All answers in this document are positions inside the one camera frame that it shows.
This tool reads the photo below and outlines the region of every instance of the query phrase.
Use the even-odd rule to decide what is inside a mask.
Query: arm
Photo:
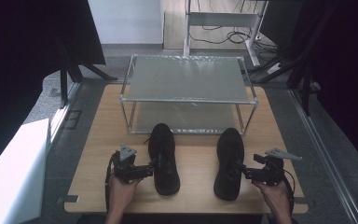
[[[141,179],[133,180],[130,184],[124,184],[117,177],[111,175],[109,198],[110,206],[106,217],[106,224],[120,223],[124,210],[132,201],[139,182],[141,182]]]
[[[292,224],[289,205],[289,192],[283,181],[276,186],[267,186],[264,183],[254,181],[253,184],[258,187],[263,194],[264,201],[271,209],[279,224]]]

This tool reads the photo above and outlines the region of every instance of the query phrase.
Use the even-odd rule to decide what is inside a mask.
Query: wooden table
[[[68,195],[77,195],[77,203],[65,203],[68,212],[105,212],[104,179],[111,155],[121,144],[138,150],[135,165],[150,162],[147,152],[147,134],[128,134],[118,96],[121,85],[106,86],[89,137],[69,189]],[[244,164],[252,168],[263,165],[253,161],[253,155],[285,145],[272,114],[264,90],[255,88],[259,106],[250,127],[243,137]],[[269,213],[259,190],[242,176],[241,191],[234,202],[226,202],[213,193],[213,182],[218,170],[216,144],[219,135],[176,134],[176,163],[181,180],[179,192],[173,196],[160,196],[154,178],[144,179],[138,186],[127,213],[186,213],[186,214],[261,214]],[[304,197],[296,172],[290,161],[284,168],[295,177],[295,197]],[[306,204],[296,204],[294,213],[305,213]]]

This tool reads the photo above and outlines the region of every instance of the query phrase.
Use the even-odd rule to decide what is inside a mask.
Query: shoe
[[[243,163],[244,147],[240,133],[234,128],[226,129],[217,142],[219,171],[214,180],[214,194],[225,201],[234,201],[240,194],[241,170],[237,162]]]
[[[180,188],[176,170],[175,140],[171,129],[164,123],[153,128],[149,138],[149,157],[154,162],[154,180],[160,195],[173,195]]]

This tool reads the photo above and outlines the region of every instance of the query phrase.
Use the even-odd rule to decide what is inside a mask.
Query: gray carpet floor
[[[104,53],[106,66],[98,65],[98,67],[114,77],[126,75],[131,54],[181,54],[181,52],[139,48],[104,49]],[[193,52],[193,54],[244,55],[243,52]],[[87,68],[82,67],[81,70],[84,76],[83,83],[47,157],[42,216],[26,223],[75,224],[81,217],[81,214],[67,213],[63,209],[62,202],[71,185],[103,94],[103,88],[111,83],[111,81],[96,76]],[[294,166],[306,196],[309,211],[304,215],[294,215],[294,218],[299,223],[351,223],[285,86],[287,77],[286,74],[259,86],[266,91],[288,151],[304,158],[303,161],[294,162]],[[41,117],[52,118],[54,116],[57,105],[59,105],[57,102],[60,101],[57,80],[59,81],[58,74],[52,74],[45,80],[45,90],[40,97],[40,102],[36,104],[27,122],[38,120]],[[358,205],[358,153],[356,149],[325,113],[314,94],[310,97],[310,117]],[[263,218],[262,223],[268,223],[267,216]]]

